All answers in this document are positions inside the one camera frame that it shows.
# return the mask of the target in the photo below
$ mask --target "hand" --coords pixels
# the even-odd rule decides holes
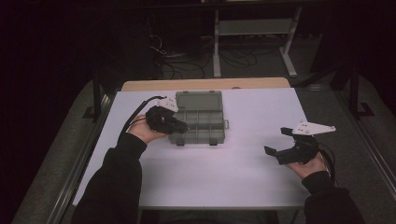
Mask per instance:
[[[168,136],[166,133],[156,133],[150,129],[146,123],[145,115],[138,115],[132,121],[132,125],[128,130],[128,133],[140,138],[143,142],[148,144],[149,142]]]
[[[292,171],[294,171],[301,179],[306,178],[307,176],[318,172],[318,171],[327,171],[326,165],[324,163],[323,158],[318,152],[317,156],[312,159],[307,164],[301,164],[299,162],[286,164]]]

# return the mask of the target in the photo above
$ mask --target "gray plastic case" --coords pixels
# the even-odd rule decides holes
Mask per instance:
[[[169,136],[172,144],[224,143],[224,118],[221,91],[178,91],[176,93],[178,112],[175,118],[186,122],[186,133]]]

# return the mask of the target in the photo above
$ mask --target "forearm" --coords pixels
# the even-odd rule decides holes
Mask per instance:
[[[139,158],[147,145],[125,134],[108,150],[73,215],[73,223],[136,223],[142,170]]]
[[[365,223],[347,189],[336,188],[326,172],[317,172],[303,180],[311,192],[305,201],[307,224]]]

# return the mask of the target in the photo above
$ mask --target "table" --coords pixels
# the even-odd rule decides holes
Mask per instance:
[[[177,147],[166,138],[151,142],[140,159],[143,168],[140,207],[261,210],[302,207],[309,194],[300,178],[278,165],[263,149],[264,145],[292,147],[292,138],[282,135],[280,128],[293,127],[305,119],[295,90],[286,84],[284,78],[125,83],[115,98],[73,204],[78,203],[106,151],[115,146],[123,123],[141,102],[153,95],[172,96],[176,91],[216,90],[222,93],[224,118],[230,121],[224,144]]]

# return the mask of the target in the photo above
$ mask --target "dark background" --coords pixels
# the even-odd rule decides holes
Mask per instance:
[[[212,35],[213,14],[208,11],[82,10],[121,3],[1,1],[1,223],[14,217],[68,109],[93,75],[113,94],[125,80],[159,78],[161,61],[149,48],[155,44],[149,34],[163,36],[173,50],[197,55],[200,35]],[[307,7],[298,27],[302,36],[325,34],[314,70],[340,60],[356,63],[394,114],[395,9],[395,3],[385,0]],[[281,16],[281,11],[264,16]],[[222,15],[255,15],[245,13]],[[349,73],[342,75],[347,80]]]

